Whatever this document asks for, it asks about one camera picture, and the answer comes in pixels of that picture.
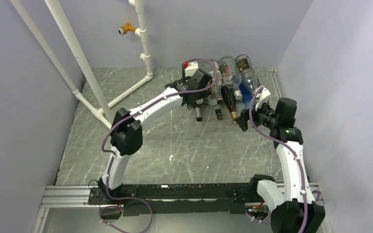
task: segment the black label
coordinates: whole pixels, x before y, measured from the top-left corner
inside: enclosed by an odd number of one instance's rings
[[[229,68],[228,68],[228,66],[226,65],[225,62],[221,63],[221,65],[220,65],[220,71],[221,71],[222,75],[225,75],[226,73],[229,72]]]
[[[251,69],[247,58],[242,58],[237,61],[238,71],[242,73],[245,70]]]

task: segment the orange faucet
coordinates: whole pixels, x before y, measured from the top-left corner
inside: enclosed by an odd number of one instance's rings
[[[120,26],[118,28],[118,32],[120,35],[125,35],[128,31],[135,32],[135,30],[136,28],[132,27],[132,25],[129,22],[125,23],[124,26]]]

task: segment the wall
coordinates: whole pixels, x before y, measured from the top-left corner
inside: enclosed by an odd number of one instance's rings
[[[373,232],[373,1],[314,0],[278,76],[335,232]]]
[[[78,86],[79,67],[43,1],[22,1]],[[8,0],[0,0],[0,233],[27,233],[53,182],[77,101]]]
[[[138,26],[125,0],[60,0],[93,67],[144,67],[140,38],[118,34]],[[246,53],[256,67],[276,67],[312,0],[145,0],[156,67],[177,67],[194,57],[220,59]]]

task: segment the marble floor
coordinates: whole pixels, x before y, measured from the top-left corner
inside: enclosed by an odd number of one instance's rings
[[[94,74],[111,101],[145,75],[144,68],[99,68]],[[271,106],[278,96],[266,68],[256,74],[271,93]],[[180,68],[161,68],[154,78],[112,108],[137,107],[164,91],[164,85],[181,78]],[[83,95],[95,107],[99,104],[86,83]],[[282,171],[273,143],[255,130],[242,132],[222,106],[224,119],[218,121],[212,106],[202,108],[201,122],[186,106],[166,113],[144,129],[144,144],[132,155],[124,183],[233,183],[248,182],[254,174],[267,174],[282,182]],[[56,185],[86,185],[105,171],[109,154],[101,151],[108,129],[82,103],[74,122],[59,168]]]

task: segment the pile of bottles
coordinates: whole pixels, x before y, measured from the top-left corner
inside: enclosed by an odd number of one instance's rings
[[[207,102],[209,105],[215,106],[218,120],[223,119],[220,106],[225,103],[234,122],[237,113],[239,114],[241,110],[250,107],[252,96],[260,86],[251,59],[242,54],[235,59],[232,56],[224,56],[218,61],[211,59],[210,62],[217,69],[218,79],[211,88],[212,94],[208,96]],[[215,78],[210,65],[201,63],[201,67]],[[197,114],[197,121],[202,120],[199,103],[201,100],[193,106]]]

